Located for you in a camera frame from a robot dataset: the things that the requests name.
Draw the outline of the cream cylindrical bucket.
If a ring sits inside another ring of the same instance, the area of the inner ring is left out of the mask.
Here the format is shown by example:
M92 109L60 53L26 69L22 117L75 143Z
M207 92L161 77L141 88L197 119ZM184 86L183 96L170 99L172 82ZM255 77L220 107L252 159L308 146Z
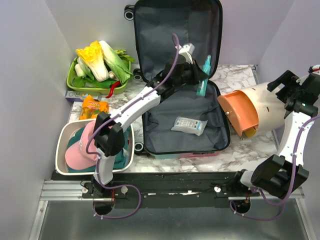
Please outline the cream cylindrical bucket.
M257 132L275 130L285 123L285 104L276 95L280 88L276 87L273 91L269 91L267 89L268 84L268 82L265 82L241 90L256 110L258 117Z

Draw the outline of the clear packet of items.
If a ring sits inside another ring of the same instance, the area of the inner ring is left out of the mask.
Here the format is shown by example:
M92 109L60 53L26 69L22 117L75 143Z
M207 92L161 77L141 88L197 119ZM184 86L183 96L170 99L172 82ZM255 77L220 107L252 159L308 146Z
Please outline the clear packet of items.
M203 134L207 122L207 120L201 121L178 116L171 130L200 136Z

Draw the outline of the pink and teal kids suitcase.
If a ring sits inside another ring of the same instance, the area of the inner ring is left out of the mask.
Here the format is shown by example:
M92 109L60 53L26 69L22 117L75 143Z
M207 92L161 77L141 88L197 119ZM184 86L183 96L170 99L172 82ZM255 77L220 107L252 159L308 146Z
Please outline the pink and teal kids suitcase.
M144 82L152 80L175 57L172 35L181 46L192 43L192 59L199 67L209 62L209 77L220 56L223 7L218 0L139 0L126 5L124 18L133 21L139 68ZM198 85L182 85L142 115L143 148L158 159L213 156L230 144L227 118L218 102L220 90L209 81L204 96ZM207 121L200 136L172 131L177 117Z

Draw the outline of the yellow drawer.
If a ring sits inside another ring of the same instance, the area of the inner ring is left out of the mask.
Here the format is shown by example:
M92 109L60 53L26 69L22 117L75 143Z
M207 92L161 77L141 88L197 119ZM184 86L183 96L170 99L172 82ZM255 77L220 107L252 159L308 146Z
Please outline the yellow drawer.
M256 133L257 129L255 127L251 127L243 132L247 138L252 138Z

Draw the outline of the teal cloth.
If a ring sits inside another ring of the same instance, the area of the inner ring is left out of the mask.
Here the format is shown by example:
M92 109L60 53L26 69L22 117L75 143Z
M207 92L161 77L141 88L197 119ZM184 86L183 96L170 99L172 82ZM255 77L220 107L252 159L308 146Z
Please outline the teal cloth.
M116 157L115 157L115 161L114 161L114 165L113 165L113 169L117 170L117 169L123 169L126 166L126 160L127 160L127 156L129 155L128 153L128 146L129 146L129 136L130 136L130 131L131 131L131 127L128 127L127 130L124 132L124 139L127 141L124 145L124 148L121 150L121 152L119 152ZM94 166L93 171L86 171L86 172L72 172L69 170L69 168L67 167L68 172L69 173L87 173L87 172L94 172L96 169L96 165Z

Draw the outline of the pink baseball cap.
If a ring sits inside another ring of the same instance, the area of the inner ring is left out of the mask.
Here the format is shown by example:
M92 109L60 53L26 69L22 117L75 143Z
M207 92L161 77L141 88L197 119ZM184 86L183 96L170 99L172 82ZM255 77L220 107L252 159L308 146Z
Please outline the pink baseball cap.
M75 132L69 140L65 152L65 162L71 172L93 172L97 155L87 154L86 147L91 138L96 121L90 121L86 126Z

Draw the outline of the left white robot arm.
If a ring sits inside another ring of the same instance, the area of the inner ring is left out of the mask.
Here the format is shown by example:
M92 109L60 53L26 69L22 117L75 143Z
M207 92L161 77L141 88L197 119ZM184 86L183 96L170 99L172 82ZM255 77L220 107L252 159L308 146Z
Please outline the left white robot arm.
M97 157L93 191L99 197L104 198L110 194L109 183L113 179L115 158L125 146L124 132L127 128L145 112L169 98L176 88L197 85L208 79L210 68L208 63L200 67L195 60L188 63L183 56L176 56L132 100L112 113L98 114L93 134L88 140L96 149L90 150L87 147L85 151Z

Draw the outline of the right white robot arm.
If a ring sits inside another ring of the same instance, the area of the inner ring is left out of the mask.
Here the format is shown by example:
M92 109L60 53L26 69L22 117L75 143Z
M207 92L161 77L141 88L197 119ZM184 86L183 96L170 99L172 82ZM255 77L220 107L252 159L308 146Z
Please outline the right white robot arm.
M319 119L314 104L320 95L320 66L309 68L308 75L298 77L290 70L267 84L284 104L284 132L276 154L259 164L255 170L242 170L241 177L230 183L230 191L241 196L248 189L268 192L284 204L291 193L309 177L303 168L306 140L315 120Z

